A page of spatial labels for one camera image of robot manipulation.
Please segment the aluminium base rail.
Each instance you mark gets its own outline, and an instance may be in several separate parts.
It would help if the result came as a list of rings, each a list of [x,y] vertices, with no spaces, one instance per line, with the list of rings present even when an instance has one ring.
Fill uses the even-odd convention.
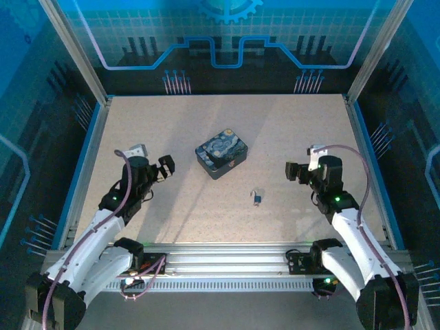
[[[116,278],[161,276],[202,278],[274,278],[295,276],[322,278],[325,271],[294,271],[289,255],[306,254],[309,245],[283,244],[152,244],[138,243],[132,250],[88,240],[68,250],[50,251],[41,273],[81,285],[92,276],[109,283]]]

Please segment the starry night tin box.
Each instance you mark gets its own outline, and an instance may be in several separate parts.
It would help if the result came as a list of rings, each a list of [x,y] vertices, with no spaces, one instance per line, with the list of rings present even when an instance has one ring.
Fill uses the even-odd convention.
[[[224,129],[195,149],[197,161],[213,180],[244,162],[247,144],[232,130]]]

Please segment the aluminium side rail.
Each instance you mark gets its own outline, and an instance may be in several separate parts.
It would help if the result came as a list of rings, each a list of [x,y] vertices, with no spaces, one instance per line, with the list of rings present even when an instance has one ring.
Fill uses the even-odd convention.
[[[53,250],[62,250],[67,244],[69,231],[76,231],[75,227],[79,224],[112,100],[113,97],[110,96],[105,105],[97,104],[93,110],[91,122],[86,132],[65,204],[58,221],[56,233],[52,241]]]
[[[358,102],[350,103],[346,94],[342,94],[342,97],[358,150],[368,164],[370,191],[379,214],[379,219],[382,223],[382,230],[385,232],[386,240],[394,250],[406,250]]]

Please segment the aluminium frame post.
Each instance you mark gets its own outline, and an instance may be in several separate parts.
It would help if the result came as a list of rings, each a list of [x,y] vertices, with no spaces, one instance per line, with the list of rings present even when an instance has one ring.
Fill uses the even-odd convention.
[[[377,38],[372,44],[365,61],[355,77],[347,95],[346,104],[353,106],[362,93],[369,78],[377,67],[381,57],[388,49],[391,41],[409,11],[414,0],[396,0],[395,4],[382,25]]]
[[[102,86],[96,71],[92,67],[90,60],[57,0],[38,0],[38,2],[79,69],[81,76],[87,83],[92,94],[101,106],[107,106],[109,97],[105,88]]]

